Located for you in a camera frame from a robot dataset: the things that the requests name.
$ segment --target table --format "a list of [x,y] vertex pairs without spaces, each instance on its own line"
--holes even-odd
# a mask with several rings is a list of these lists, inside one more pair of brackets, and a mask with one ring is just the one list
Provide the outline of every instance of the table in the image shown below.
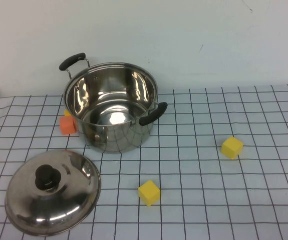
[[[88,149],[63,136],[61,95],[0,98],[0,239],[22,234],[6,217],[14,172],[53,149],[84,154],[102,191],[86,219],[47,240],[288,240],[288,85],[161,90],[167,112],[141,147],[123,154]],[[234,135],[238,159],[220,153]],[[146,207],[137,188],[153,180],[161,200]]]

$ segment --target pot handle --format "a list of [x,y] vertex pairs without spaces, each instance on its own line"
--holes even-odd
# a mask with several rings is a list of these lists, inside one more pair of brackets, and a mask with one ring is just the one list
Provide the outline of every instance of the pot handle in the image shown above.
[[159,119],[164,114],[166,109],[167,109],[167,103],[166,102],[160,102],[157,106],[157,109],[155,109],[153,112],[151,112],[148,116],[142,116],[139,119],[139,124],[141,126],[151,124],[155,120]]
[[86,54],[81,52],[79,54],[70,56],[69,58],[67,58],[66,60],[64,60],[62,62],[62,64],[59,65],[59,70],[60,71],[67,71],[69,74],[69,78],[71,79],[72,76],[70,75],[70,72],[68,71],[67,68],[69,68],[71,65],[75,64],[76,62],[78,62],[79,60],[86,60],[88,67],[90,67],[89,61],[86,58]]

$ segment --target white wall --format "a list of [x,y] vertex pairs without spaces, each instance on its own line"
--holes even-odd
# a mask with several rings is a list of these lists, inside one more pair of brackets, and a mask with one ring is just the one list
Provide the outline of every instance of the white wall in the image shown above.
[[285,83],[288,0],[0,1],[0,96],[61,93],[58,66],[79,52],[160,88]]

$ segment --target black handle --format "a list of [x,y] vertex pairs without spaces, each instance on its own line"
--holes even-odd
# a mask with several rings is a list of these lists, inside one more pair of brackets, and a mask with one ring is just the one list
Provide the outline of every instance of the black handle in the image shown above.
[[35,184],[40,190],[48,190],[60,182],[60,172],[48,164],[41,165],[35,172]]
[[151,124],[155,120],[159,119],[164,114],[166,109],[167,109],[167,103],[166,102],[160,102],[158,104],[156,110],[151,112],[148,116],[142,116],[139,119],[139,124],[141,126],[145,126],[145,125]]
[[86,57],[86,54],[84,54],[83,52],[76,54],[76,55],[73,55],[73,56],[70,56],[65,61],[63,61],[62,64],[60,64],[59,70],[65,71],[67,68],[69,68],[71,65],[75,64],[79,60],[84,60],[85,57]]

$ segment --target stainless steel pot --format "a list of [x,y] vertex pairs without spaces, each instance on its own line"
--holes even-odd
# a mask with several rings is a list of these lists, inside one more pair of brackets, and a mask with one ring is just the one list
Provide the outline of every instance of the stainless steel pot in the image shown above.
[[[86,60],[88,68],[71,77],[69,68]],[[157,84],[146,70],[122,62],[90,66],[84,53],[60,66],[70,82],[64,91],[65,107],[75,117],[86,145],[106,153],[122,153],[141,145],[167,103],[157,103]]]

